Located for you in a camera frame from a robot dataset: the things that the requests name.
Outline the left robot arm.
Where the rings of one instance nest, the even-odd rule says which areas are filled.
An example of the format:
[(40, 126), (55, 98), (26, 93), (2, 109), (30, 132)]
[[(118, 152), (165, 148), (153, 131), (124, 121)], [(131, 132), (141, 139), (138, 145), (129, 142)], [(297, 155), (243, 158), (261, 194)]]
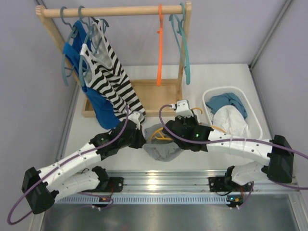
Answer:
[(106, 170), (97, 164), (125, 147), (139, 149), (146, 143), (142, 126), (122, 121), (106, 133), (97, 134), (83, 147), (64, 159), (41, 169), (29, 168), (24, 175), (22, 192), (33, 214), (48, 210), (69, 195), (103, 192), (109, 186)]

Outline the grey tank top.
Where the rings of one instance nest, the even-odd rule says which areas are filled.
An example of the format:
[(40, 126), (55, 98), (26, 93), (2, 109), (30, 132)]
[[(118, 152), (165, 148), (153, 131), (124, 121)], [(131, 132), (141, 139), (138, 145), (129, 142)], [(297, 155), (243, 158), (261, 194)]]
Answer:
[(144, 137), (146, 139), (146, 144), (143, 146), (143, 149), (156, 161), (170, 162), (178, 157), (184, 150), (178, 147), (174, 141), (163, 141), (156, 139), (152, 139), (150, 141), (151, 134), (161, 127), (163, 127), (161, 124), (155, 124), (145, 129)]

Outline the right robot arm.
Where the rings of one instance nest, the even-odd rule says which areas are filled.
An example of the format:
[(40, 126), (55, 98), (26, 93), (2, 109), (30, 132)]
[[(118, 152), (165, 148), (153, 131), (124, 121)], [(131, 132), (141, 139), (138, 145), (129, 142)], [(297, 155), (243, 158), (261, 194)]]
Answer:
[(227, 168), (223, 186), (228, 191), (264, 179), (282, 184), (293, 181), (294, 153), (284, 136), (275, 135), (272, 140), (242, 138), (182, 116), (164, 124), (163, 132), (183, 150), (225, 153), (250, 159), (250, 163)]

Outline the yellow plastic hanger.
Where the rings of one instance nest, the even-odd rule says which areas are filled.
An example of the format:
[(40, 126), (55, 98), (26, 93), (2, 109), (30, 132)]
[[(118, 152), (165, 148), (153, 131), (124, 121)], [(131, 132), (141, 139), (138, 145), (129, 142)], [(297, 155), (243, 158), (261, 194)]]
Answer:
[[(216, 126), (213, 126), (213, 125), (212, 125), (211, 128), (216, 129), (216, 130), (219, 130), (219, 131), (225, 133), (225, 130), (223, 130), (223, 129), (221, 129), (221, 128), (218, 128), (218, 127), (216, 127)], [(151, 141), (152, 139), (163, 140), (163, 141), (173, 141), (171, 138), (166, 137), (166, 136), (163, 134), (162, 130), (163, 130), (163, 127), (161, 127), (161, 128), (159, 128), (159, 129), (157, 129), (156, 131), (154, 131), (154, 132), (151, 134), (151, 136), (150, 136), (150, 141)]]

